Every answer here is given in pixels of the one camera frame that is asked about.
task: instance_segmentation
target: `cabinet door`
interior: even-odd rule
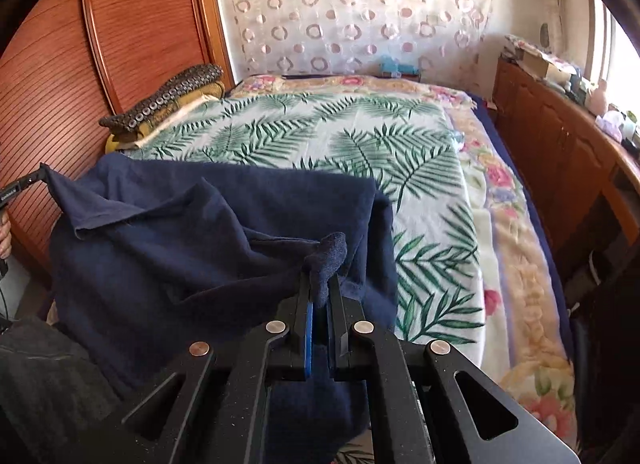
[[[513,115],[505,131],[505,143],[523,183],[530,189],[529,178],[536,170],[536,153],[540,137],[540,99],[529,85],[520,84],[516,89]]]
[[[547,207],[558,187],[568,132],[556,108],[548,103],[542,104],[536,124],[538,142],[527,181],[536,209],[544,221]]]
[[[584,136],[569,134],[558,189],[545,212],[554,251],[564,245],[600,193],[610,167]]]
[[[501,60],[498,61],[494,85],[494,103],[498,107],[498,111],[505,116],[511,114],[515,85],[514,66]]]
[[[498,107],[498,118],[495,122],[495,127],[509,150],[511,148],[508,136],[513,125],[517,86],[518,77],[514,66],[504,61],[498,62],[494,85],[494,103]]]

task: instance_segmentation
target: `wooden headboard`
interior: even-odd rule
[[[201,3],[40,0],[0,57],[0,185],[40,162],[79,177],[104,152],[100,117],[146,98],[186,67],[216,57],[224,66]],[[60,210],[41,184],[9,212],[18,258],[46,278]]]

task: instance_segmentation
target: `black beaded cushion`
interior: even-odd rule
[[[213,91],[205,91],[220,98],[224,85],[218,82],[222,69],[214,64],[201,64],[183,70],[164,83],[152,96],[136,103],[123,114],[106,116],[98,123],[107,127],[115,136],[129,135],[140,130],[142,123],[152,124],[152,129],[176,112],[182,105],[183,96],[214,85]]]

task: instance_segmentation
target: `bed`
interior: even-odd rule
[[[480,99],[370,76],[252,76],[228,98],[196,99],[122,152],[375,178],[396,212],[396,335],[447,339],[575,449],[561,284]],[[372,458],[369,434],[337,459],[350,454]]]

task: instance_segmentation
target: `palm leaf pattern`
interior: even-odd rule
[[[370,450],[359,444],[345,444],[336,454],[336,464],[375,464],[375,459]]]
[[[350,125],[344,127],[340,122],[347,119]],[[396,334],[418,343],[438,337],[469,345],[482,325],[482,302],[475,287],[476,229],[455,134],[440,107],[417,99],[270,94],[207,102],[133,156],[372,177],[394,203],[396,224],[402,225],[394,236]],[[430,210],[427,223],[437,226],[416,227],[417,218],[409,215],[416,209]],[[356,453],[345,454],[347,462],[358,462]]]
[[[454,196],[462,186],[458,166],[458,157],[450,144],[396,152],[396,162],[390,169],[399,186],[396,211],[400,210],[406,191],[414,197],[422,194],[433,199],[440,195]]]

